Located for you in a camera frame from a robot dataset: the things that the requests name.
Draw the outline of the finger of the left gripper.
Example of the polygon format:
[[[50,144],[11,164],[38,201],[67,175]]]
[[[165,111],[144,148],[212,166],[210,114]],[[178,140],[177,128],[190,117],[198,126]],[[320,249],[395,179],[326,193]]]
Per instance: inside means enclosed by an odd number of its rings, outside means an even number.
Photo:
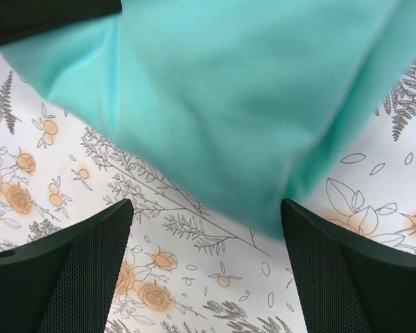
[[[0,0],[0,46],[121,11],[120,0]]]

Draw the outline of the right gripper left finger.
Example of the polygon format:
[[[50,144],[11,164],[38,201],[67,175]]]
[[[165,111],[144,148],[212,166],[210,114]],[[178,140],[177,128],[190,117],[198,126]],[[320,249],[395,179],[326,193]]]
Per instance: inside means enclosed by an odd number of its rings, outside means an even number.
[[[133,214],[123,199],[0,252],[0,332],[104,332]]]

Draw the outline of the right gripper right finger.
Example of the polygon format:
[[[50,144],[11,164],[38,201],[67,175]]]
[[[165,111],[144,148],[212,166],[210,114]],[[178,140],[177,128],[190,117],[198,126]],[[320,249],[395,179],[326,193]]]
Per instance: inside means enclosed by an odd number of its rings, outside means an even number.
[[[416,332],[416,255],[292,200],[282,201],[281,221],[308,332]]]

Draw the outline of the teal t shirt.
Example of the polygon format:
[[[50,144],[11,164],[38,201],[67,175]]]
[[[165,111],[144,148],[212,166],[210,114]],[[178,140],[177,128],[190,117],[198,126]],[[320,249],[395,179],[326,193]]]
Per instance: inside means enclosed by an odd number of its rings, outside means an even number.
[[[124,1],[0,48],[45,100],[280,239],[416,57],[416,1]]]

